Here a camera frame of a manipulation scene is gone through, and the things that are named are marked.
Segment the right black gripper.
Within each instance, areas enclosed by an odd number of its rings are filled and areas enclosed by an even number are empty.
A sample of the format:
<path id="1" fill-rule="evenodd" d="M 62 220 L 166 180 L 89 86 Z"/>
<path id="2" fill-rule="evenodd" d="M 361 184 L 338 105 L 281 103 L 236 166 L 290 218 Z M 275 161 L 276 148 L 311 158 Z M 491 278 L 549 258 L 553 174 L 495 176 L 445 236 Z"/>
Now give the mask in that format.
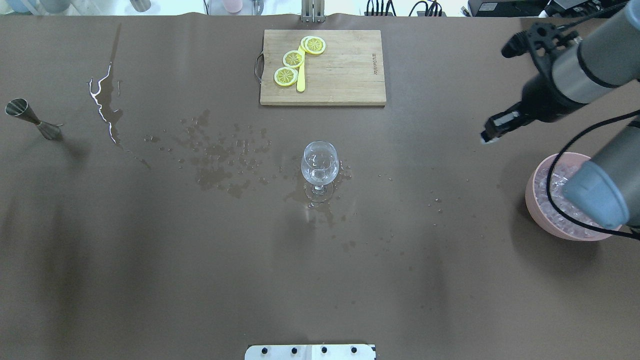
<path id="1" fill-rule="evenodd" d="M 524 84 L 519 102 L 487 119 L 480 133 L 483 143 L 492 143 L 533 121 L 556 122 L 585 106 L 569 98 L 560 89 L 560 82 L 553 79 L 553 69 L 560 65 L 560 57 L 577 50 L 582 41 L 576 30 L 565 33 L 567 28 L 536 22 L 528 30 L 512 35 L 502 47 L 506 59 L 530 54 L 538 73 Z"/>

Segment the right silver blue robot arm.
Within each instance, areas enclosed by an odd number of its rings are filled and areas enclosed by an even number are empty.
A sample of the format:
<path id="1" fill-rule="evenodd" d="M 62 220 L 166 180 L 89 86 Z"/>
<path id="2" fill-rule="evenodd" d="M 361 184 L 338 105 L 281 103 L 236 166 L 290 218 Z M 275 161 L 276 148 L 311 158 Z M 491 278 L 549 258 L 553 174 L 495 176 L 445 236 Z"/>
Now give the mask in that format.
<path id="1" fill-rule="evenodd" d="M 480 136 L 485 144 L 534 121 L 553 123 L 592 104 L 617 88 L 639 80 L 639 2 L 628 0 L 610 8 L 613 16 L 579 38 L 578 21 L 554 25 L 536 22 L 505 43 L 506 59 L 529 54 L 537 75 L 528 80 L 521 99 L 490 116 Z M 627 121 L 594 157 L 565 184 L 564 197 L 594 225 L 551 207 L 564 219 L 601 234 L 639 239 L 639 112 L 599 121 L 570 139 L 553 158 L 554 170 L 580 138 L 596 129 Z"/>

